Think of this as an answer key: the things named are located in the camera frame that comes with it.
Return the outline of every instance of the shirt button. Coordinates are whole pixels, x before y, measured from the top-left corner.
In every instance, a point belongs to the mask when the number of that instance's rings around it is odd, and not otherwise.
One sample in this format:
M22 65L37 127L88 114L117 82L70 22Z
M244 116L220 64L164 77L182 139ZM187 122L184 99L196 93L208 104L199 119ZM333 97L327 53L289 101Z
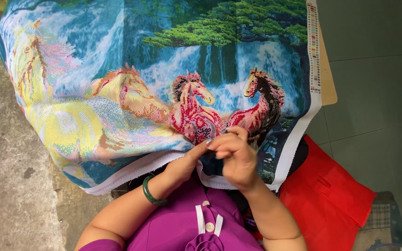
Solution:
M215 225L213 224L213 223L211 223L211 222L209 222L209 223L207 223L206 225L205 225L205 230L207 231L207 232L213 232L214 230L215 230Z

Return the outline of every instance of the purple blouse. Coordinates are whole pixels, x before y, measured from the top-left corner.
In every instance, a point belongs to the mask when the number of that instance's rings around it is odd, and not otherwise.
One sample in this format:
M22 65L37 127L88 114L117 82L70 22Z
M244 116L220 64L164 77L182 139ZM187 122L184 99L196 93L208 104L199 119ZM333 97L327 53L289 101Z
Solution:
M236 204L223 190L204 188L192 176L157 208L126 243L127 251L262 251L243 228ZM80 251L122 251L112 240L97 240Z

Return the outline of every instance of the red cloth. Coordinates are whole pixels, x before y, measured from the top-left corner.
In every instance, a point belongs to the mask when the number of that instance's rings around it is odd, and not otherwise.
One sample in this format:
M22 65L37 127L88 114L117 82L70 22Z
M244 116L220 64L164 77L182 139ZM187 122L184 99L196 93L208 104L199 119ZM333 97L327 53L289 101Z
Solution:
M356 182L305 135L305 162L283 183L280 200L291 211L309 251L349 251L376 193Z

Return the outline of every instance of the woman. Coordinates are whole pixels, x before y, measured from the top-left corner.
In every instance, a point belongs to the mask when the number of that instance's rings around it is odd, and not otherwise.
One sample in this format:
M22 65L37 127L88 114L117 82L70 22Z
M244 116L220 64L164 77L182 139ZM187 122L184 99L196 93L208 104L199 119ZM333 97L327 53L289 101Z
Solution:
M75 250L261 250L226 193L214 188L205 192L198 176L191 175L208 150L224 159L223 175L249 201L265 249L307 250L293 216L257 175L256 152L247 144L246 130L234 126L228 132L197 145L105 207L83 231Z

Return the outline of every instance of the green bracelet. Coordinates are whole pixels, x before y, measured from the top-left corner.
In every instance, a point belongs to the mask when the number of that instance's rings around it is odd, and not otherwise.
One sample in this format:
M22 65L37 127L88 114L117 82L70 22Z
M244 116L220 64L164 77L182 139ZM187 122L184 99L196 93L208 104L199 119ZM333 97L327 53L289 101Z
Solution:
M152 203L153 205L156 205L156 206L165 205L165 203L167 203L168 199L165 199L162 201L157 200L150 194L150 191L148 190L148 181L153 177L154 177L154 175L148 176L147 178L145 178L144 182L142 183L142 188L143 188L142 190L144 191L144 195L147 198L147 200L150 203Z

